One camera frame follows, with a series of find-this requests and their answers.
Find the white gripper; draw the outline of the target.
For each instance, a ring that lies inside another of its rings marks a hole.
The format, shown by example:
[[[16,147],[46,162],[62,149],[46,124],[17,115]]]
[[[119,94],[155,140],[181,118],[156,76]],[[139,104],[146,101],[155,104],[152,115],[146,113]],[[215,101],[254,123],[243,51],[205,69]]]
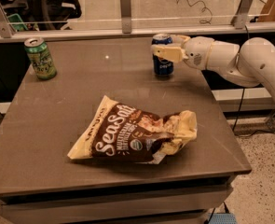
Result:
[[[209,53],[214,42],[213,38],[187,35],[171,35],[172,44],[152,45],[151,51],[155,56],[173,63],[184,63],[195,69],[206,70]]]

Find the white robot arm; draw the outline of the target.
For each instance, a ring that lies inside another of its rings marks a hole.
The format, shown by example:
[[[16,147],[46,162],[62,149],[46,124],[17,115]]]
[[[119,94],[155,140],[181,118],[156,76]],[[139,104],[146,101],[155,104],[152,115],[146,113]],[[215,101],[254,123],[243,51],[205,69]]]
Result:
[[[205,36],[172,35],[169,45],[152,45],[159,58],[209,70],[242,87],[262,84],[275,103],[275,46],[265,38],[248,39],[241,47]]]

